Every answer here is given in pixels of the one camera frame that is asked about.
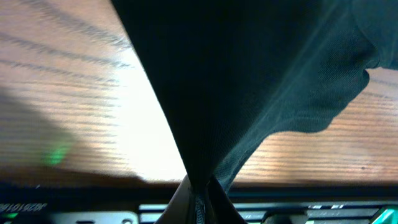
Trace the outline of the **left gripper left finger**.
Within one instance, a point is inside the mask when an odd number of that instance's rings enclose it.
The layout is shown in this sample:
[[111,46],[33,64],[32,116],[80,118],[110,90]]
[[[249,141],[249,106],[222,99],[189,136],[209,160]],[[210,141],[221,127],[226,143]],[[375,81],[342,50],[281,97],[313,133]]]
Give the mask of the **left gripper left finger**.
[[196,224],[196,196],[187,175],[155,224]]

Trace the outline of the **black t-shirt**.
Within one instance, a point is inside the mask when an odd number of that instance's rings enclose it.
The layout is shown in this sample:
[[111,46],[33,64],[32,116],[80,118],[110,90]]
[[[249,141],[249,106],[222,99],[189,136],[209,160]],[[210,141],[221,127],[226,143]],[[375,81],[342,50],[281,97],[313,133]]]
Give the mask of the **black t-shirt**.
[[228,188],[269,135],[328,127],[397,68],[396,0],[130,0],[114,7],[191,185]]

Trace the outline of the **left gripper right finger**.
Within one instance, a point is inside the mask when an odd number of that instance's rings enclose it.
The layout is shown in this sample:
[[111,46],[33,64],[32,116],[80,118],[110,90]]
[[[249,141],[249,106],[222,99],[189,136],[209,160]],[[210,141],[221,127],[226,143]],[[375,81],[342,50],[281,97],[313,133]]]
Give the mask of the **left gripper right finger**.
[[209,224],[246,224],[215,177],[211,177],[206,186],[205,221]]

